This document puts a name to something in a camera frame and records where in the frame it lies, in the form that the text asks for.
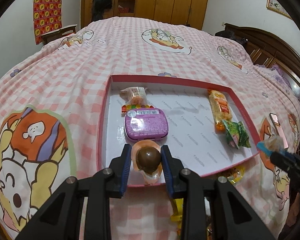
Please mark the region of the blue clear candy packet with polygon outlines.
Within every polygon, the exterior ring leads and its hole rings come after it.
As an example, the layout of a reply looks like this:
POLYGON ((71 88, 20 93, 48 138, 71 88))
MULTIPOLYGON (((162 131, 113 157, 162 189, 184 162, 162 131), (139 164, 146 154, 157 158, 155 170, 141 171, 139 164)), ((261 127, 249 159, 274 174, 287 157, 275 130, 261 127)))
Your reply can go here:
POLYGON ((284 150, 283 139, 280 136, 272 136, 264 141, 264 146, 271 152, 284 150))

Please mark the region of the green snack packet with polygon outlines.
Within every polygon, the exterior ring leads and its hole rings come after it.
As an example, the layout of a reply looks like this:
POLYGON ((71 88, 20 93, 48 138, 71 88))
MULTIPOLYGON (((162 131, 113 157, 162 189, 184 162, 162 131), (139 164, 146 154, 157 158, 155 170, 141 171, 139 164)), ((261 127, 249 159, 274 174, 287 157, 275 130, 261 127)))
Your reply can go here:
POLYGON ((228 145, 236 149, 240 147, 251 148, 249 135, 242 121, 222 120, 222 123, 225 127, 225 137, 228 145))

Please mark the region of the yellow jelly cup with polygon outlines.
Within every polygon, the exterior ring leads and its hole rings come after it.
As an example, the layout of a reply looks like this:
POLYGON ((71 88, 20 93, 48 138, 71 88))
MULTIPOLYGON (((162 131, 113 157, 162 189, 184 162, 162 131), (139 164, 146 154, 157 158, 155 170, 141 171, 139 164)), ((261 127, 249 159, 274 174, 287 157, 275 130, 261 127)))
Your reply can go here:
POLYGON ((245 173, 245 167, 238 165, 220 173, 220 176, 224 176, 232 185, 239 182, 245 173))

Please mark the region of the orange rice cracker pack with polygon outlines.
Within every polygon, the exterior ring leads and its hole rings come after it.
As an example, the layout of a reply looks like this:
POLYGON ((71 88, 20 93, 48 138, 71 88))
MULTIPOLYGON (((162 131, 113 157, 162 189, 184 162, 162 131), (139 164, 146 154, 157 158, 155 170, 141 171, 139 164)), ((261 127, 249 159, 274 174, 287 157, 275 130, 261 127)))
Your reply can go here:
POLYGON ((223 124, 223 120, 232 120, 232 112, 226 96, 217 90, 208 90, 208 95, 215 123, 215 130, 216 132, 224 132, 225 126, 223 124))

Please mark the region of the chocolate ball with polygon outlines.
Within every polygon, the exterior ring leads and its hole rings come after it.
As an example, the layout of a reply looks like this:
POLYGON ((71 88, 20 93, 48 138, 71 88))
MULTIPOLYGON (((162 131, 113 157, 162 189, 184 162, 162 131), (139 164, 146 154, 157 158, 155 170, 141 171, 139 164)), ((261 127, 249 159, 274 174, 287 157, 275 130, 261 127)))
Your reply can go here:
POLYGON ((145 185, 155 184, 162 173, 161 148, 153 140, 136 142, 131 151, 133 169, 142 174, 145 185))

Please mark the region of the purple mint tin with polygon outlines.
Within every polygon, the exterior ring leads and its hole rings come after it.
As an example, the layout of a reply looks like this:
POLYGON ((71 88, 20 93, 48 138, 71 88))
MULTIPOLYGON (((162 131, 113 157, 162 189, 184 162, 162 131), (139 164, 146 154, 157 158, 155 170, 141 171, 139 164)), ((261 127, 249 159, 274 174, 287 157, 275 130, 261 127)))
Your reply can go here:
POLYGON ((168 135, 165 113, 158 108, 131 109, 125 114, 125 132, 131 141, 161 140, 168 135))

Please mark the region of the rainbow striped candy strip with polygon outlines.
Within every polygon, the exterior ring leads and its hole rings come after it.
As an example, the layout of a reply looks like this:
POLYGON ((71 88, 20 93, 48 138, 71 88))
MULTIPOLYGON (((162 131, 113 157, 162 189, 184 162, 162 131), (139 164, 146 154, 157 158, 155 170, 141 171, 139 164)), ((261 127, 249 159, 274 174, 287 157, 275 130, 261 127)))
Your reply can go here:
POLYGON ((152 105, 123 105, 121 107, 121 113, 127 113, 133 109, 149 109, 154 108, 152 105))

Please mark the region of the clear burger gummy packet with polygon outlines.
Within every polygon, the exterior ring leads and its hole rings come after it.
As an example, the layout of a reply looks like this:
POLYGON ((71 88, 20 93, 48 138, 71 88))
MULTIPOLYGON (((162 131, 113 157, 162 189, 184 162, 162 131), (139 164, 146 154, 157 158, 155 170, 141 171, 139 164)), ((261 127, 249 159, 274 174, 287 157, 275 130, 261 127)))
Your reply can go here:
POLYGON ((147 88, 145 87, 128 87, 120 91, 120 95, 125 99, 128 105, 146 105, 147 88))

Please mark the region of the orange burger gummy bag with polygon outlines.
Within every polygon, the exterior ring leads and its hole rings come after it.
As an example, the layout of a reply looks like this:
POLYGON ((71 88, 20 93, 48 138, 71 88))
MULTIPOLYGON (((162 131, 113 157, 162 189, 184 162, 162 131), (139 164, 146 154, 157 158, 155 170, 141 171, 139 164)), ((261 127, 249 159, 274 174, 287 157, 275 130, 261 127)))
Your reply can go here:
POLYGON ((183 198, 170 199, 173 214, 170 216, 172 222, 181 223, 183 218, 183 198))

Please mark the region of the smartphone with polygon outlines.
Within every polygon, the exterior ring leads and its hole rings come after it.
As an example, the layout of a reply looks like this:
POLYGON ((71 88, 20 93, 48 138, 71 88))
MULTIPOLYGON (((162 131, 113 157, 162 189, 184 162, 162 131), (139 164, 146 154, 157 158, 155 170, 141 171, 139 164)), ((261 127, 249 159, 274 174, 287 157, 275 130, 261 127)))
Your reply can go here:
POLYGON ((277 132, 277 134, 283 139, 283 145, 284 145, 284 148, 285 149, 288 149, 288 142, 287 142, 287 139, 286 139, 286 136, 285 136, 285 133, 283 131, 283 128, 281 126, 281 123, 279 122, 279 119, 278 119, 278 116, 274 113, 270 113, 269 114, 269 117, 275 127, 275 130, 277 132))

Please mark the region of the pink checkered bed sheet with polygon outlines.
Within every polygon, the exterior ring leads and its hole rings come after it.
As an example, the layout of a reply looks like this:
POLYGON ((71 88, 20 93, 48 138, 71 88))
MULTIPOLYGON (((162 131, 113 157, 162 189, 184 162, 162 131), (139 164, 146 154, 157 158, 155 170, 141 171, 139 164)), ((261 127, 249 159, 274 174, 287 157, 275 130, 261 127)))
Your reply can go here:
MULTIPOLYGON (((59 38, 0 79, 0 229, 15 239, 68 176, 97 168, 98 124, 112 75, 197 80, 231 88, 262 139, 279 117, 289 150, 300 141, 300 102, 277 71, 254 65, 244 47, 204 31, 131 17, 93 22, 59 38)), ((263 153, 236 188, 277 238, 290 179, 263 153)), ((163 186, 133 187, 111 201, 113 239, 175 239, 163 186)))

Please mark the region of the wooden wardrobe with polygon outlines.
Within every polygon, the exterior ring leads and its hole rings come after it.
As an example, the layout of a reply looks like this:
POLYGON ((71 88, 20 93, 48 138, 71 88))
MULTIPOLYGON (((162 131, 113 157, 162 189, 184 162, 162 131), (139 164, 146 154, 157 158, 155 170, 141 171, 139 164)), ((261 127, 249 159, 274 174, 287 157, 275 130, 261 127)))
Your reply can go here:
MULTIPOLYGON (((202 29, 208 0, 110 0, 100 19, 139 17, 202 29)), ((95 0, 81 0, 81 26, 95 20, 95 0)))

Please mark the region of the small wooden side table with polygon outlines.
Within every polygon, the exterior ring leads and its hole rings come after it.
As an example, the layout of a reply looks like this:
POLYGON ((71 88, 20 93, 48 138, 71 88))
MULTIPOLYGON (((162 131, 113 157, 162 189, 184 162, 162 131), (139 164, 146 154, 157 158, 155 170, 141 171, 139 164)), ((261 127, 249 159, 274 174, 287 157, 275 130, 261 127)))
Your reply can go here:
POLYGON ((57 30, 53 30, 51 32, 45 33, 41 36, 42 38, 42 44, 46 45, 51 41, 57 40, 61 37, 66 37, 70 34, 74 34, 76 33, 76 24, 72 24, 72 25, 67 25, 65 27, 62 27, 60 29, 57 30))

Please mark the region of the red yellow patterned board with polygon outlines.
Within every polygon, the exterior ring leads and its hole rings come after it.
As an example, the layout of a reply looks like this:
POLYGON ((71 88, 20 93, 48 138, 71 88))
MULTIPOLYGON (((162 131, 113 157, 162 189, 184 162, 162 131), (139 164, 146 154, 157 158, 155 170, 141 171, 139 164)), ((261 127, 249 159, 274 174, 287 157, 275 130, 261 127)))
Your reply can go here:
POLYGON ((62 27, 62 0, 33 0, 33 28, 36 45, 42 35, 62 27))

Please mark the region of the framed wall picture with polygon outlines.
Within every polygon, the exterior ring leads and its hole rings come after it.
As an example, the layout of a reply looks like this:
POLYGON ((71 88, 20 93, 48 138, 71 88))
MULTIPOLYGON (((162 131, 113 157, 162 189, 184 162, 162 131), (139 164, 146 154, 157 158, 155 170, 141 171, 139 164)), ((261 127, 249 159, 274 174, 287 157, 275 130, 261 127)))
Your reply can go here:
POLYGON ((277 0, 267 0, 266 7, 268 10, 271 10, 289 19, 292 19, 291 16, 286 11, 286 9, 277 0))

